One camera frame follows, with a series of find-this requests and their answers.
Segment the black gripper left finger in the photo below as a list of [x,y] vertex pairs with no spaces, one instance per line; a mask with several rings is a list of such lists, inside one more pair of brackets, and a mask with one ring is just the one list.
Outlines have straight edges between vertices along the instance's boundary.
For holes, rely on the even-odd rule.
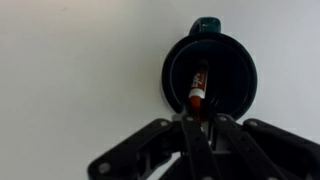
[[174,153],[178,158],[164,180],[219,180],[221,173],[201,127],[186,116],[156,119],[92,161],[89,180],[147,180]]

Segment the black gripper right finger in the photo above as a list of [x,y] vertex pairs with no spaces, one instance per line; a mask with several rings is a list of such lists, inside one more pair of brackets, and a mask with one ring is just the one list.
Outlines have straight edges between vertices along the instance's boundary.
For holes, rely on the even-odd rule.
[[320,180],[320,146],[258,119],[242,125],[227,114],[214,119],[218,132],[253,180]]

